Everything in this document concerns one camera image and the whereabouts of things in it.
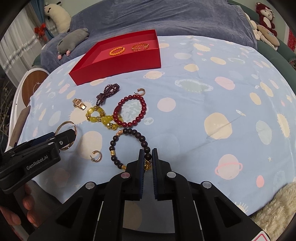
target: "gray blanket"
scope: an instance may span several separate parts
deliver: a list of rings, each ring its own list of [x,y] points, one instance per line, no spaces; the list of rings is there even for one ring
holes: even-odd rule
[[[244,13],[226,0],[103,0],[72,17],[70,31],[79,28],[89,30],[89,39],[69,57],[57,59],[57,44],[68,33],[56,36],[42,50],[41,65],[48,72],[85,54],[101,40],[146,29],[155,29],[158,36],[206,36],[257,49]]]

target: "red ribbon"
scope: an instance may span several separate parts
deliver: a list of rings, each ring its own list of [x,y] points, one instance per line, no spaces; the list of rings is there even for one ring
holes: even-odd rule
[[[38,27],[38,28],[34,28],[34,32],[35,32],[36,34],[38,34],[38,39],[39,39],[39,41],[41,40],[41,38],[43,38],[44,41],[47,40],[46,37],[45,37],[45,28],[46,28],[45,23],[41,24],[41,26]]]

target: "dark brown wooden bead bracelet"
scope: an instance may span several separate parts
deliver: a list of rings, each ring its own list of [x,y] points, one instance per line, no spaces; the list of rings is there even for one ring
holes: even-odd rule
[[[148,143],[146,141],[145,136],[142,136],[142,134],[140,132],[138,132],[135,129],[127,129],[124,128],[123,130],[120,130],[119,132],[116,133],[115,136],[113,136],[113,140],[110,142],[110,147],[109,150],[111,152],[111,160],[114,162],[114,164],[122,170],[126,169],[126,166],[123,165],[120,160],[118,160],[116,153],[115,153],[115,145],[116,142],[119,140],[119,136],[121,136],[122,134],[128,134],[128,135],[133,135],[135,136],[135,138],[137,138],[140,142],[141,142],[141,146],[144,149],[145,152],[145,166],[144,169],[145,171],[151,169],[151,159],[152,159],[152,155],[149,153],[150,152],[150,147],[148,146]]]

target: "jewelry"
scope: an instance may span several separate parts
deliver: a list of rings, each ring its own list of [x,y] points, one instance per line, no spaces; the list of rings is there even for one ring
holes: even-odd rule
[[[72,102],[74,103],[74,107],[75,107],[75,108],[78,107],[78,108],[81,109],[81,110],[85,110],[86,105],[82,102],[81,99],[76,99],[76,98],[75,98]]]
[[[120,52],[117,52],[117,53],[113,53],[114,51],[116,51],[117,49],[122,49]],[[110,56],[115,56],[115,55],[118,55],[118,54],[121,54],[125,51],[126,49],[124,47],[117,47],[115,49],[112,49],[109,53]]]
[[[139,88],[139,89],[137,89],[137,91],[143,91],[143,93],[141,93],[141,94],[134,92],[136,95],[139,95],[141,97],[146,94],[146,91],[143,88]]]
[[[65,122],[63,122],[58,128],[57,128],[57,130],[56,130],[56,132],[55,132],[55,136],[58,134],[58,132],[59,132],[59,130],[62,128],[62,126],[64,126],[65,124],[72,124],[73,126],[74,126],[74,129],[75,129],[75,135],[77,136],[77,127],[76,127],[76,125],[72,122],[72,121],[70,121],[70,120],[68,120],[68,121],[65,121]],[[67,145],[66,147],[63,147],[63,148],[61,148],[61,150],[68,150],[72,145],[74,144],[74,141],[73,142],[71,142],[69,145]]]
[[[100,93],[96,98],[96,105],[100,106],[108,97],[116,94],[119,91],[120,86],[118,84],[108,84],[103,93]]]
[[[119,140],[119,137],[122,134],[133,135],[133,136],[135,136],[135,138],[139,139],[139,141],[141,142],[141,146],[143,147],[144,152],[145,152],[145,165],[144,165],[144,169],[145,169],[145,171],[150,170],[152,168],[151,167],[152,155],[149,153],[150,152],[150,147],[148,147],[148,143],[146,141],[146,138],[145,138],[145,136],[142,136],[142,134],[140,132],[138,132],[135,129],[131,129],[131,128],[129,128],[129,129],[124,128],[123,130],[120,130],[119,132],[116,133],[115,136],[113,136],[113,140],[110,142],[109,150],[110,150],[110,153],[111,153],[111,160],[114,162],[114,164],[119,169],[122,169],[122,170],[125,170],[126,169],[126,166],[123,165],[117,159],[117,156],[116,156],[116,153],[115,153],[115,145],[116,145],[116,142]]]
[[[95,151],[93,151],[92,153],[93,153],[93,154],[97,154],[97,153],[100,154],[98,159],[95,159],[95,158],[93,158],[92,156],[90,156],[90,157],[91,157],[91,160],[92,160],[93,162],[99,162],[100,160],[102,160],[102,152],[95,150]]]
[[[144,46],[143,47],[144,50],[149,48],[149,44],[147,44],[147,43],[140,43],[140,44],[136,44],[133,47],[131,47],[131,50],[134,51],[134,52],[140,51],[141,48],[139,48],[139,47],[141,47],[141,46]]]
[[[91,116],[91,114],[95,111],[99,112],[100,116],[97,116],[97,117]],[[110,123],[110,121],[112,121],[114,119],[113,116],[106,115],[105,111],[100,106],[95,105],[94,107],[90,107],[87,110],[87,113],[85,116],[86,116],[87,120],[90,122],[102,122],[103,125],[105,125],[108,129],[112,129],[115,131],[118,128],[117,124]],[[117,118],[119,120],[123,121],[121,115],[119,115]]]
[[[135,120],[133,120],[132,122],[129,122],[129,123],[126,123],[126,122],[122,122],[122,120],[120,120],[118,118],[118,115],[119,115],[119,112],[121,111],[121,107],[123,106],[123,104],[125,102],[127,102],[128,100],[131,100],[131,99],[137,99],[140,101],[141,105],[142,105],[142,110],[141,110],[141,113],[139,114],[139,116],[136,117]],[[146,110],[147,110],[147,104],[145,103],[144,101],[144,98],[140,95],[129,95],[129,96],[126,96],[124,97],[119,103],[118,103],[118,106],[114,109],[114,112],[113,112],[113,119],[114,119],[114,122],[117,123],[118,126],[122,126],[124,128],[126,128],[127,126],[128,127],[132,127],[132,126],[136,126],[138,124],[138,122],[141,121],[141,119],[144,118],[144,115],[146,114]]]

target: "fluffy cream blanket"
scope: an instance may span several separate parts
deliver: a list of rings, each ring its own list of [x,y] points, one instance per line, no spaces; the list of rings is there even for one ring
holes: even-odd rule
[[[283,187],[252,220],[276,241],[286,229],[296,212],[296,182]]]

